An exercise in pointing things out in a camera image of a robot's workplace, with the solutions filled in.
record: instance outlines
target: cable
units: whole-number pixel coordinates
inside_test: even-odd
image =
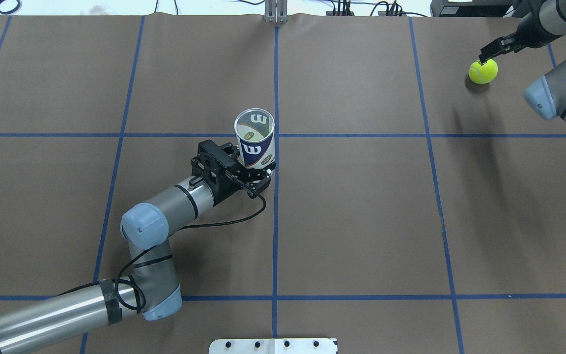
[[[21,8],[21,0],[16,0],[16,5],[14,6],[13,9],[11,9],[11,10],[9,10],[9,11],[2,11],[2,10],[0,9],[0,14],[13,14],[13,13],[15,13],[15,12],[16,12],[18,9],[20,9],[20,8]]]
[[[178,14],[178,4],[176,0],[173,0],[173,8],[176,9],[176,14]],[[157,11],[159,11],[159,0],[157,0],[157,4],[154,6],[154,13],[157,13]]]
[[[251,195],[251,196],[256,195],[259,199],[261,199],[261,203],[263,203],[263,205],[261,206],[261,209],[252,213],[252,215],[250,215],[250,216],[243,217],[242,219],[236,219],[236,220],[225,221],[225,222],[214,222],[212,224],[187,225],[187,226],[183,226],[180,230],[195,229],[195,228],[200,228],[200,227],[214,227],[214,226],[226,226],[226,225],[232,225],[232,224],[239,224],[240,222],[245,222],[247,220],[250,220],[250,219],[256,217],[257,215],[261,214],[265,210],[267,203],[265,201],[265,198],[260,193],[258,193],[253,188],[250,188],[250,186],[248,186],[247,184],[245,184],[242,181],[240,181],[239,179],[237,179],[237,177],[235,177],[234,175],[232,175],[228,171],[226,172],[226,176],[229,177],[229,179],[231,179],[235,184],[240,186],[243,190],[245,190],[249,195]],[[143,294],[143,291],[134,282],[123,280],[123,279],[121,279],[121,277],[123,276],[126,269],[128,269],[128,267],[132,266],[137,260],[139,260],[139,258],[143,257],[146,253],[150,252],[153,248],[154,247],[152,247],[150,249],[146,249],[145,251],[139,253],[132,260],[130,260],[130,262],[128,262],[126,265],[124,265],[124,267],[122,267],[122,269],[119,271],[119,274],[117,274],[117,278],[116,278],[117,282],[115,283],[115,292],[117,293],[117,301],[119,301],[119,304],[126,307],[126,309],[131,309],[133,311],[137,311],[137,313],[139,313],[141,310],[143,310],[143,308],[145,308],[145,305],[146,305],[146,300],[145,300],[145,296]],[[141,296],[141,304],[137,304],[137,306],[132,306],[130,304],[127,304],[121,298],[121,295],[119,295],[119,291],[118,291],[119,283],[130,285],[133,289],[135,289],[135,293],[140,294],[140,296]]]
[[[421,16],[421,17],[429,17],[429,16],[427,16],[426,14],[413,13],[413,12],[409,12],[409,11],[404,11],[404,12],[400,12],[400,13],[395,13],[395,14],[393,14],[393,16],[399,16],[399,15],[402,15],[402,14],[416,14],[416,15]]]
[[[374,4],[375,7],[373,7],[372,11],[370,12],[369,16],[372,16],[373,13],[375,13],[375,9],[377,9],[377,7],[381,4],[386,4],[386,13],[388,12],[388,7],[390,6],[390,4],[388,4],[387,1],[380,1],[377,4]]]
[[[403,11],[403,7],[397,3],[397,0],[395,0],[395,2],[393,2],[393,4],[390,6],[390,9],[386,11],[385,16],[395,16],[395,13],[402,11]]]
[[[200,228],[200,227],[214,227],[214,226],[226,226],[226,225],[232,225],[232,224],[239,224],[240,222],[245,222],[248,221],[250,219],[253,219],[254,217],[256,217],[257,215],[263,213],[263,211],[265,210],[266,206],[267,206],[267,202],[265,201],[265,198],[258,193],[256,190],[254,190],[253,188],[251,188],[250,186],[248,186],[247,184],[243,183],[242,181],[240,181],[236,176],[232,175],[230,172],[226,172],[226,176],[229,177],[229,179],[231,179],[235,184],[237,184],[238,186],[240,186],[243,190],[245,190],[250,196],[255,195],[256,197],[258,197],[259,199],[261,199],[261,203],[262,206],[261,208],[252,213],[252,215],[247,216],[247,217],[243,217],[242,219],[236,219],[236,220],[232,220],[232,221],[225,221],[225,222],[214,222],[212,224],[197,224],[197,225],[187,225],[182,227],[182,229],[180,230],[184,230],[184,229],[195,229],[195,228]],[[115,279],[111,279],[115,285],[114,285],[114,291],[117,297],[117,301],[119,301],[119,304],[123,305],[123,307],[126,307],[126,309],[130,309],[132,311],[136,311],[137,313],[140,313],[146,306],[147,302],[145,299],[145,294],[143,293],[143,291],[141,290],[141,288],[134,282],[132,276],[129,276],[130,280],[125,280],[122,279],[122,276],[124,274],[124,272],[133,264],[135,264],[135,262],[137,260],[139,260],[141,257],[143,257],[144,255],[146,255],[146,253],[150,252],[152,249],[154,249],[154,247],[149,248],[144,250],[143,252],[139,253],[136,257],[134,257],[132,260],[130,260],[130,262],[128,262],[126,265],[124,265],[124,267],[122,267],[119,271],[119,273],[117,274],[117,277]],[[129,287],[132,287],[132,289],[135,291],[135,299],[137,301],[137,305],[132,306],[130,304],[128,304],[127,302],[125,302],[123,300],[123,298],[121,297],[121,294],[119,294],[119,284],[126,284]],[[92,282],[92,283],[88,283],[88,284],[84,284],[84,285],[80,285],[78,287],[74,287],[72,289],[69,289],[63,293],[60,293],[56,296],[61,296],[61,295],[65,295],[65,294],[69,294],[71,292],[74,291],[79,291],[81,289],[85,289],[88,287],[92,287],[94,285],[99,285],[99,282]]]
[[[333,16],[335,16],[335,2],[333,2],[333,0],[329,0],[331,2],[331,5],[333,5]]]
[[[265,2],[265,0],[259,1],[259,2],[250,2],[250,1],[247,1],[247,0],[235,0],[235,1],[237,1],[237,2],[245,2],[246,4],[251,4],[251,5],[261,5],[261,4],[263,4],[263,3]]]
[[[65,294],[69,294],[70,292],[74,292],[74,291],[79,291],[81,289],[85,289],[88,287],[92,287],[94,285],[99,285],[99,282],[92,282],[92,283],[88,283],[88,284],[84,284],[84,285],[80,285],[79,287],[74,287],[73,289],[69,289],[65,292],[61,292],[60,294],[56,295],[56,296],[61,296],[61,295],[65,295]]]
[[[139,260],[139,258],[146,255],[146,253],[150,252],[152,249],[154,249],[154,247],[146,249],[145,251],[139,253],[136,257],[131,259],[130,262],[128,262],[126,265],[124,265],[124,267],[122,267],[122,269],[119,271],[119,273],[117,274],[117,277],[116,277],[115,293],[117,295],[117,301],[119,301],[119,304],[123,305],[123,307],[126,307],[126,309],[130,309],[132,311],[137,311],[137,313],[141,312],[141,310],[143,310],[143,308],[145,308],[145,305],[146,305],[145,294],[143,293],[141,288],[137,284],[135,284],[135,282],[131,282],[130,280],[121,279],[121,277],[123,276],[126,269],[128,269],[130,266],[132,266],[137,260]],[[132,305],[126,303],[123,300],[123,298],[121,298],[121,295],[119,294],[119,283],[130,285],[130,287],[132,287],[132,289],[135,292],[139,293],[139,296],[141,296],[141,304],[138,304],[137,306],[132,306]]]

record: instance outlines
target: brown table surface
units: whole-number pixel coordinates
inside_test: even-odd
[[[41,353],[204,354],[328,336],[340,353],[566,353],[566,124],[523,90],[551,47],[465,74],[516,19],[0,17],[0,313],[128,261],[134,204],[233,119],[277,120],[250,222],[171,241],[184,306]],[[236,193],[202,222],[258,209]]]

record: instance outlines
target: metal bracket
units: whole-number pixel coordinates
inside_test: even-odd
[[[277,24],[287,22],[287,0],[265,0],[264,20]]]
[[[338,354],[335,338],[214,340],[209,354]]]

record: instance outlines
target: robotic arm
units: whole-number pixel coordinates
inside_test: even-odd
[[[35,305],[0,315],[0,354],[22,354],[114,325],[143,312],[148,321],[170,316],[182,306],[180,284],[168,237],[188,227],[221,226],[248,220],[265,209],[260,193],[271,179],[276,163],[248,169],[238,161],[238,147],[218,146],[211,140],[198,144],[191,160],[191,177],[137,204],[123,215],[121,234],[128,240],[134,273],[82,285]],[[238,190],[259,197],[263,207],[250,217],[186,226]]]
[[[521,19],[516,32],[481,48],[481,62],[526,47],[540,48],[566,34],[566,0],[547,0],[542,5],[528,1],[532,12]],[[524,96],[544,119],[561,117],[566,122],[566,60],[530,85]]]

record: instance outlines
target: black cable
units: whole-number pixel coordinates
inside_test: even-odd
[[[65,292],[62,292],[62,293],[56,295],[56,296],[61,296],[61,295],[69,294],[70,292],[79,291],[79,290],[81,290],[81,289],[85,289],[85,288],[88,288],[88,287],[92,287],[92,286],[94,286],[94,285],[99,285],[99,282],[92,282],[92,283],[80,285],[79,287],[74,287],[73,289],[69,289],[69,290],[67,290],[67,291],[65,291]]]
[[[357,1],[353,1],[351,0],[350,2],[351,4],[362,4],[362,5],[375,5],[375,2],[357,2]]]
[[[245,2],[245,3],[251,4],[251,5],[261,5],[261,4],[263,4],[263,3],[265,2],[265,0],[259,1],[259,2],[249,2],[249,1],[247,1],[247,0],[235,0],[235,1],[237,1],[237,2]]]
[[[378,7],[379,5],[381,5],[381,4],[386,4],[386,13],[387,13],[387,12],[388,12],[388,7],[390,6],[390,4],[388,4],[387,1],[380,1],[380,2],[378,2],[378,3],[376,3],[376,4],[374,4],[375,7],[373,7],[373,9],[372,9],[372,11],[370,12],[370,15],[369,15],[369,16],[372,16],[372,14],[375,13],[375,9],[377,9],[377,7]]]
[[[256,217],[257,215],[261,214],[265,210],[267,203],[265,201],[265,198],[260,193],[258,193],[256,190],[254,190],[253,188],[251,188],[247,184],[243,183],[242,181],[238,180],[237,177],[235,177],[234,175],[232,175],[228,171],[226,172],[226,176],[229,177],[229,179],[231,179],[238,186],[240,186],[243,190],[245,190],[249,195],[256,195],[259,199],[261,199],[261,202],[263,203],[263,205],[261,206],[261,209],[252,213],[252,215],[250,215],[248,217],[243,217],[242,219],[236,219],[236,220],[225,221],[225,222],[214,222],[212,224],[187,225],[187,226],[183,226],[180,230],[195,229],[195,228],[199,228],[199,227],[214,227],[214,226],[226,226],[226,225],[232,225],[232,224],[239,224],[240,222],[245,222],[247,220],[250,220],[250,219]],[[139,313],[146,305],[145,295],[143,294],[143,291],[139,288],[139,286],[137,286],[134,282],[130,282],[128,280],[123,280],[123,279],[121,279],[121,277],[123,276],[126,269],[128,269],[128,267],[135,264],[135,262],[137,260],[139,260],[141,257],[143,257],[146,253],[150,252],[153,248],[154,247],[152,247],[150,249],[146,249],[145,251],[139,253],[132,260],[130,260],[130,262],[128,262],[126,265],[124,265],[124,267],[122,267],[122,269],[119,271],[119,274],[117,274],[117,278],[116,278],[117,282],[115,283],[115,292],[117,293],[117,301],[119,301],[119,304],[126,307],[126,309],[131,309],[133,311],[137,311],[137,313]],[[132,306],[130,304],[127,304],[121,298],[121,295],[119,295],[119,291],[118,291],[119,283],[127,284],[127,285],[130,285],[131,287],[133,287],[133,289],[135,289],[135,292],[140,294],[140,296],[141,296],[141,304],[137,304],[137,306]]]
[[[214,222],[213,224],[187,225],[187,226],[182,227],[182,229],[180,229],[180,230],[195,229],[197,227],[213,227],[213,226],[226,226],[226,225],[239,224],[240,222],[248,221],[248,220],[256,217],[257,215],[263,213],[263,211],[265,210],[265,207],[267,206],[265,198],[262,195],[260,195],[259,193],[257,193],[255,190],[252,190],[245,183],[238,180],[235,176],[230,175],[229,172],[227,172],[226,175],[227,175],[227,177],[230,177],[234,181],[234,183],[236,183],[236,184],[238,184],[238,186],[242,187],[243,190],[247,191],[250,195],[256,195],[259,199],[261,199],[261,203],[263,203],[263,205],[261,206],[261,209],[259,209],[258,211],[256,211],[255,213],[253,213],[250,216],[243,217],[242,219],[237,219],[237,220],[233,220],[233,221],[225,221],[225,222]]]
[[[0,9],[0,14],[13,14],[13,13],[16,13],[16,11],[20,8],[21,8],[21,0],[16,0],[16,5],[14,6],[13,9],[11,9],[9,11],[2,11]]]
[[[139,258],[146,255],[146,253],[150,252],[152,249],[154,249],[154,247],[146,249],[145,251],[139,253],[136,257],[131,259],[130,262],[128,262],[126,265],[124,265],[124,267],[122,267],[122,269],[117,274],[116,282],[115,282],[115,293],[117,295],[117,301],[119,301],[119,304],[123,305],[123,307],[126,307],[126,309],[130,309],[130,310],[139,312],[145,307],[146,300],[145,300],[145,294],[143,293],[143,291],[141,290],[141,288],[137,284],[135,284],[134,282],[130,282],[129,280],[121,279],[121,277],[123,276],[126,269],[128,269],[130,266],[132,266],[132,264],[134,264],[137,260],[139,260]],[[137,306],[132,306],[132,305],[126,303],[123,300],[123,298],[121,298],[121,295],[119,294],[119,283],[130,285],[132,287],[132,289],[134,289],[136,292],[139,292],[139,296],[141,296],[141,304],[137,305]]]
[[[416,15],[421,16],[421,17],[429,17],[426,14],[413,13],[413,12],[409,12],[409,11],[403,11],[403,12],[400,12],[400,13],[395,13],[395,14],[393,14],[393,16],[399,16],[399,15],[402,15],[402,14],[416,14]]]
[[[214,222],[212,224],[187,225],[187,226],[182,227],[182,229],[180,229],[180,230],[195,229],[195,228],[199,228],[199,227],[214,227],[214,226],[226,226],[226,225],[232,225],[232,224],[239,224],[240,222],[245,222],[247,220],[253,219],[257,215],[263,213],[263,211],[265,210],[265,208],[267,206],[267,202],[265,201],[265,198],[260,193],[258,193],[256,190],[254,190],[254,188],[251,188],[247,184],[243,183],[237,177],[232,175],[230,172],[227,171],[226,176],[229,177],[229,179],[231,179],[231,181],[233,181],[235,184],[240,186],[243,190],[245,190],[250,196],[254,195],[254,196],[258,197],[259,199],[261,199],[261,203],[263,203],[261,208],[258,211],[252,213],[252,215],[247,216],[247,217],[243,217],[242,219],[236,219],[236,220],[225,221],[225,222]],[[119,301],[119,304],[123,305],[123,307],[126,307],[126,309],[136,311],[137,313],[140,313],[145,308],[145,306],[147,304],[146,299],[145,299],[145,294],[143,293],[141,288],[134,282],[132,276],[128,276],[128,278],[130,278],[130,280],[125,280],[125,279],[121,279],[121,278],[122,278],[124,272],[130,266],[135,264],[135,262],[137,260],[139,260],[141,257],[146,255],[146,253],[150,252],[153,248],[154,247],[152,247],[150,249],[146,249],[143,252],[139,253],[136,257],[134,257],[132,260],[130,260],[130,262],[128,262],[126,265],[124,265],[124,267],[122,267],[120,269],[120,271],[117,274],[117,277],[115,279],[112,279],[112,281],[115,283],[114,291],[115,291],[115,294],[116,294],[116,297],[117,297],[117,301]],[[119,284],[126,284],[129,287],[132,287],[132,289],[135,291],[135,301],[137,301],[137,305],[132,306],[132,305],[128,304],[127,302],[125,302],[123,300],[123,298],[121,298],[121,295],[119,294]],[[78,287],[74,287],[72,289],[69,289],[69,290],[67,290],[63,293],[60,293],[56,296],[69,294],[70,292],[79,291],[81,289],[92,287],[94,285],[99,285],[99,282],[92,282],[92,283],[80,285]]]
[[[386,16],[395,16],[395,13],[403,11],[403,7],[401,7],[398,3],[397,0],[395,0],[393,2],[393,4],[390,6],[390,8],[388,9],[388,11],[386,11]]]

